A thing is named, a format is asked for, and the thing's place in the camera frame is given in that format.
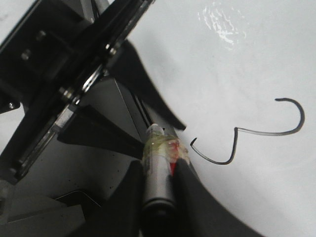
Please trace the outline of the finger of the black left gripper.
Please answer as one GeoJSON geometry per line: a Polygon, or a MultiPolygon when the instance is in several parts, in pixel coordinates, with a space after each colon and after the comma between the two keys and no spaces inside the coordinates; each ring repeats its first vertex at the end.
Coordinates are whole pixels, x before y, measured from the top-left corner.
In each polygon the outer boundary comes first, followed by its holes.
{"type": "Polygon", "coordinates": [[[186,125],[171,111],[156,89],[131,42],[123,42],[109,62],[108,70],[111,76],[136,94],[166,122],[176,129],[186,129],[186,125]]]}
{"type": "Polygon", "coordinates": [[[134,158],[141,158],[144,149],[144,143],[115,125],[91,105],[75,109],[57,140],[71,145],[105,149],[134,158]]]}

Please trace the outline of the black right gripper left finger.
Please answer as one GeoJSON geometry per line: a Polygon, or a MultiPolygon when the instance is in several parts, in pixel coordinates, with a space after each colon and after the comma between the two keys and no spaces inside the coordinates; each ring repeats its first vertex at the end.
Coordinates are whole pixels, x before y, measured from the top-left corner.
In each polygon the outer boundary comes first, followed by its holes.
{"type": "Polygon", "coordinates": [[[140,161],[132,161],[126,175],[108,201],[69,236],[139,236],[143,179],[140,161]]]}

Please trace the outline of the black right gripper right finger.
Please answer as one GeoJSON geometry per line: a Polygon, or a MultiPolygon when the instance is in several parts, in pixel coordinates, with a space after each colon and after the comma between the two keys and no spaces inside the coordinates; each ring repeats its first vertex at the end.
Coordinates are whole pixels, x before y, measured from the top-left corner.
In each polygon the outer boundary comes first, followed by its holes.
{"type": "Polygon", "coordinates": [[[180,219],[180,237],[261,236],[224,208],[208,192],[184,159],[176,162],[173,187],[180,219]]]}

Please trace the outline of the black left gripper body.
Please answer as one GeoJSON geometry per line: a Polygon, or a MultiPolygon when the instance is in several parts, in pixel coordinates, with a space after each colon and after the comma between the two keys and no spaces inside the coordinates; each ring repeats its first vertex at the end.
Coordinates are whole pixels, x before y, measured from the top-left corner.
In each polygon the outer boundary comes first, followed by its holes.
{"type": "Polygon", "coordinates": [[[151,2],[90,5],[88,20],[63,0],[37,0],[0,47],[0,109],[9,102],[26,108],[0,155],[0,176],[11,184],[26,176],[88,90],[111,76],[109,62],[151,2]]]}

